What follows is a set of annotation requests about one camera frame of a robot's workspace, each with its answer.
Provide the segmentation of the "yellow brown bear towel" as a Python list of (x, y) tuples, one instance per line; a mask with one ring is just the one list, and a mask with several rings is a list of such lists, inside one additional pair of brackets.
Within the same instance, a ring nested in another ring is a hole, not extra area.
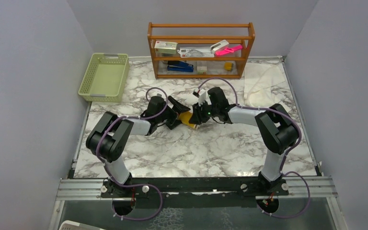
[(192, 117), (192, 115), (193, 115), (193, 114), (192, 114), (190, 111), (183, 112), (183, 113), (181, 113), (181, 114), (178, 116), (178, 120), (179, 120), (182, 124), (184, 124), (184, 125), (186, 125), (186, 126), (188, 126), (188, 127), (192, 128), (192, 129), (198, 129), (198, 125), (197, 125), (197, 124), (192, 124), (192, 123), (190, 123), (190, 118)]

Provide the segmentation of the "cream white towel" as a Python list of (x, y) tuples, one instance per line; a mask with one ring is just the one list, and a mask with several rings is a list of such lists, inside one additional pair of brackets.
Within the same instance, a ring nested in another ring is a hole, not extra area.
[(280, 61), (248, 62), (244, 70), (244, 102), (250, 107), (282, 104), (285, 96), (274, 90), (285, 86), (286, 75)]

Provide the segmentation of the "green plastic basket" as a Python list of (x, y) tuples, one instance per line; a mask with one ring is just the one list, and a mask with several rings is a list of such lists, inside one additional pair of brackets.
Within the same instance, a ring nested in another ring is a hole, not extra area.
[(129, 68), (127, 54), (93, 53), (78, 95), (87, 102), (121, 102)]

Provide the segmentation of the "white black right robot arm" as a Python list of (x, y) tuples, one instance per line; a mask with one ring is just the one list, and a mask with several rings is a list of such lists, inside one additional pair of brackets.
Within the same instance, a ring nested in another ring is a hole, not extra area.
[(220, 87), (207, 92), (197, 88), (193, 95), (198, 102), (192, 106), (193, 114), (189, 123), (201, 125), (213, 119), (223, 124), (250, 125), (259, 129), (267, 153), (258, 174), (257, 188), (263, 195), (275, 191), (283, 176), (286, 156), (301, 138), (301, 130), (284, 107), (276, 103), (265, 109), (251, 109), (230, 104)]

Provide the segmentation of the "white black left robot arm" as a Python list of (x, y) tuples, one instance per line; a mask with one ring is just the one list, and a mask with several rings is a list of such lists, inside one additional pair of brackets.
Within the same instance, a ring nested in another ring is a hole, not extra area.
[(161, 96), (152, 96), (139, 117), (118, 116), (112, 112), (102, 115), (85, 145), (104, 164), (117, 195), (124, 197), (131, 192), (132, 175), (122, 159), (129, 137), (149, 136), (163, 125), (172, 130), (183, 123), (179, 116), (189, 111), (189, 107), (171, 96), (166, 100)]

